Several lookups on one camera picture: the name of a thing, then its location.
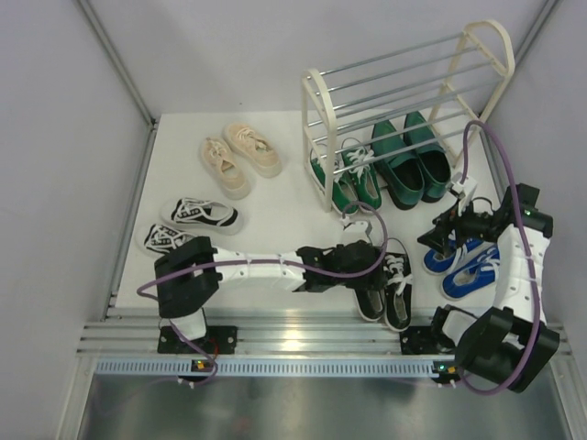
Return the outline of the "green loafer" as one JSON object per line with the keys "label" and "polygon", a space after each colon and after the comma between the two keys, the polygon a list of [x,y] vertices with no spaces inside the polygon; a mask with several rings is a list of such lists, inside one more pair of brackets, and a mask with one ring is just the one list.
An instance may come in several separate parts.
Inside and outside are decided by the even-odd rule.
{"label": "green loafer", "polygon": [[436,203],[444,197],[451,178],[446,152],[420,112],[406,115],[404,130],[404,143],[410,147],[416,146],[414,153],[425,183],[422,201]]}
{"label": "green loafer", "polygon": [[414,208],[424,193],[424,178],[415,153],[404,151],[407,145],[389,120],[374,125],[371,139],[374,156],[383,157],[374,163],[375,170],[385,181],[393,203],[400,210]]}

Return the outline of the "green canvas sneaker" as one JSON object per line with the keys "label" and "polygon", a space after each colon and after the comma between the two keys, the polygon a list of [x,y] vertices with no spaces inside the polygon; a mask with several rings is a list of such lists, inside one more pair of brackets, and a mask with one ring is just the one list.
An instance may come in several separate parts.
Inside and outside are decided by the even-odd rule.
{"label": "green canvas sneaker", "polygon": [[341,158],[354,184],[358,199],[374,210],[382,206],[381,190],[373,164],[374,158],[370,147],[361,145],[354,137],[347,137],[341,142]]}
{"label": "green canvas sneaker", "polygon": [[[311,176],[322,194],[326,193],[326,174],[319,162],[318,155],[312,151],[308,160]],[[354,215],[359,207],[354,204],[358,201],[358,195],[354,183],[347,171],[335,174],[331,194],[331,205],[333,209],[341,214],[346,209],[346,215]]]}

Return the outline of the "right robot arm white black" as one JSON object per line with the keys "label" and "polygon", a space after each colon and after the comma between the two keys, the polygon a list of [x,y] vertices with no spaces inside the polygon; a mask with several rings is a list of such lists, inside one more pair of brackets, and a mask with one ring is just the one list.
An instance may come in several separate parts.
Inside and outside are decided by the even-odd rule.
{"label": "right robot arm white black", "polygon": [[462,376],[493,383],[482,390],[483,396],[520,393],[559,348],[559,334],[548,328],[541,305],[553,219],[536,207],[538,188],[523,183],[507,189],[496,211],[478,213],[473,207],[476,187],[471,179],[451,183],[455,203],[417,241],[444,256],[469,238],[496,245],[493,305],[479,316],[454,305],[437,308],[428,341],[439,353],[454,350]]}

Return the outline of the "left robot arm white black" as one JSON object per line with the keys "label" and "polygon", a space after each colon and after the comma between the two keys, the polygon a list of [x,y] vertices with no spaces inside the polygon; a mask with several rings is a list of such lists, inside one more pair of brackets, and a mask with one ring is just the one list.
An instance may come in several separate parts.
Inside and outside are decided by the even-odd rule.
{"label": "left robot arm white black", "polygon": [[364,240],[334,247],[300,247],[285,254],[247,254],[215,247],[196,237],[154,263],[159,317],[179,330],[177,342],[197,354],[208,345],[201,310],[227,288],[272,288],[283,292],[354,291],[383,287],[384,252]]}

